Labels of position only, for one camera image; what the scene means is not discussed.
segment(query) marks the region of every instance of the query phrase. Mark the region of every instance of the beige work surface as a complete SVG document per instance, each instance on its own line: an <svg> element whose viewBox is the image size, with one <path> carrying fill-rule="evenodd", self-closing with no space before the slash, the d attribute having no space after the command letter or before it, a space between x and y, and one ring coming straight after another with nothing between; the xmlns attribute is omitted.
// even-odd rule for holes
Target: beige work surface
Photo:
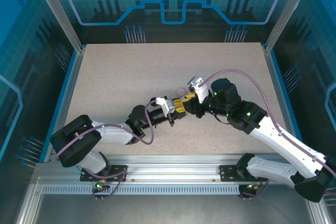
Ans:
<svg viewBox="0 0 336 224"><path fill-rule="evenodd" d="M94 44L87 45L69 108L67 123L87 114L94 121L122 123L134 106L152 97L176 98L194 76L204 80L222 69L239 69L265 91L278 122L284 126L260 43ZM244 76L224 74L242 99L265 108L257 88ZM263 142L206 114L187 115L170 127L154 130L154 143L97 144L104 154L229 154L274 152ZM149 141L150 131L145 130Z"/></svg>

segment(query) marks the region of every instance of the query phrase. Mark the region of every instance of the speckled tabletop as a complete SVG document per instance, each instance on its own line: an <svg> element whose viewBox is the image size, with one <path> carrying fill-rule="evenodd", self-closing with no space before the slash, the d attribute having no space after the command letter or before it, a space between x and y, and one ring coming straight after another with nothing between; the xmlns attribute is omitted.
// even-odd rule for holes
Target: speckled tabletop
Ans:
<svg viewBox="0 0 336 224"><path fill-rule="evenodd" d="M284 126L279 103L260 43L94 44L87 45L69 108L67 123L81 114L94 121L122 123L134 106L152 97L176 97L194 76L203 79L222 69L239 69L265 91L278 123ZM226 74L243 100L265 108L261 95L244 76ZM146 141L150 139L145 130ZM154 143L97 144L104 154L231 154L274 152L261 141L223 125L209 114L188 115L155 129Z"/></svg>

